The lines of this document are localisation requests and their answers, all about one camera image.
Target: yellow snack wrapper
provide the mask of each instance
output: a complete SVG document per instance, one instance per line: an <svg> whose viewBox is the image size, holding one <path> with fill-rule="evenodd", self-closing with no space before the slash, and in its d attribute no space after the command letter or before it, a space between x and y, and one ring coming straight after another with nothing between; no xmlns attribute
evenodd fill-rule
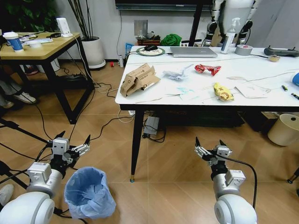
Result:
<svg viewBox="0 0 299 224"><path fill-rule="evenodd" d="M218 96L222 101L234 100L234 96L231 94L230 90L219 83L214 84L214 90L216 96Z"/></svg>

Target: spray bottle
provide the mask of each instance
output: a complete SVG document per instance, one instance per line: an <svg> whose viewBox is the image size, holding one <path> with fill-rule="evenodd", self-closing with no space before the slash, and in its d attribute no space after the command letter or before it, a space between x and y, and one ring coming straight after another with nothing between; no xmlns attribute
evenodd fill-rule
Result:
<svg viewBox="0 0 299 224"><path fill-rule="evenodd" d="M229 49L230 45L233 43L235 33L236 33L235 27L237 26L237 23L240 26L240 18L239 17L233 18L232 22L233 22L232 26L227 31L224 43L221 48L221 53L223 53L223 54L228 53L228 49Z"/></svg>

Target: duct tape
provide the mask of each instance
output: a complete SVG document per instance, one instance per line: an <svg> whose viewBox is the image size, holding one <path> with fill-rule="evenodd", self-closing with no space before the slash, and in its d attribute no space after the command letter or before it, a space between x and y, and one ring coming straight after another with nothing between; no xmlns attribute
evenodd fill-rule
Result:
<svg viewBox="0 0 299 224"><path fill-rule="evenodd" d="M251 54L252 49L253 47L249 45L239 44L235 49L235 53L237 55L248 56Z"/></svg>

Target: remote control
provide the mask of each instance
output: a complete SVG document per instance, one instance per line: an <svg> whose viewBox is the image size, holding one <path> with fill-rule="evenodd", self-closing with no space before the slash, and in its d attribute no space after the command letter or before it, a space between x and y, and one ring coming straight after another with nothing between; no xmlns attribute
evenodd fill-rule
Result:
<svg viewBox="0 0 299 224"><path fill-rule="evenodd" d="M278 49L273 49L271 48L271 46L265 48L265 50L263 50L263 52L266 55L278 55L278 56L288 56L288 57L298 57L299 56L299 51L295 50L295 48L293 48L292 50L288 49L288 50L278 50Z"/></svg>

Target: wooden floor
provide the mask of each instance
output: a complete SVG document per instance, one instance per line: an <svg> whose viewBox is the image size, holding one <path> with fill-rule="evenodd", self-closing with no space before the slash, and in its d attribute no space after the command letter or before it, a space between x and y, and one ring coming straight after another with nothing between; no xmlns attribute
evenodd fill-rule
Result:
<svg viewBox="0 0 299 224"><path fill-rule="evenodd" d="M62 64L71 72L78 72L72 64ZM123 69L106 66L92 75L98 82L110 83L117 88ZM65 91L72 105L82 91ZM53 93L41 96L38 106L45 118L45 128L51 137L65 130L68 137L73 125L68 123ZM119 106L106 94L95 93L93 101L80 116L71 144L83 143L86 137L98 136L103 124L115 118ZM32 105L18 111L9 111L5 119L20 124L30 132L46 138L41 117ZM290 185L285 180L299 165L299 144L279 147L266 137L252 131L247 125L238 128L168 127L164 143L142 139L137 163L135 183L129 182L133 122L113 120L102 136L91 142L91 150L82 156L76 168L93 166L106 172L110 191L116 201L115 213L106 219L89 220L93 224L216 224L215 197L210 168L194 153L194 139L211 149L219 139L226 142L233 154L231 158L246 161L256 168L258 194L256 211L261 224L293 224L299 220L299 181ZM0 129L0 142L36 157L43 144L8 128ZM26 169L32 160L16 155L0 146L1 160L13 169ZM247 181L241 187L242 196L252 202L253 175L242 165L228 163L230 169L242 169ZM74 171L67 170L61 191L55 197L56 206L67 209L63 189ZM19 176L26 183L26 176ZM24 190L16 187L14 198ZM79 220L63 219L53 215L52 224L80 224Z"/></svg>

